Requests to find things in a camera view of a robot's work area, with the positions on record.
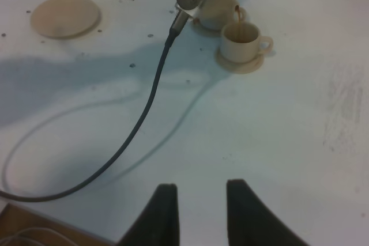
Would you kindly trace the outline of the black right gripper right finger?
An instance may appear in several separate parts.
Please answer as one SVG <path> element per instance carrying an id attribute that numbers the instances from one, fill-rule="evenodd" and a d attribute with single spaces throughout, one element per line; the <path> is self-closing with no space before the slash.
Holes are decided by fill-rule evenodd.
<path id="1" fill-rule="evenodd" d="M 229 245 L 306 245 L 242 179 L 227 181 Z"/>

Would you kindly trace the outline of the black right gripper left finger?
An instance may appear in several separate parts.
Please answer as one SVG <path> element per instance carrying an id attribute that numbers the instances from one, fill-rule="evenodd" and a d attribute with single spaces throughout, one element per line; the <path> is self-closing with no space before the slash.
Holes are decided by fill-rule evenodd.
<path id="1" fill-rule="evenodd" d="M 117 244 L 179 245 L 177 186 L 175 184 L 157 186 L 140 216 Z"/>

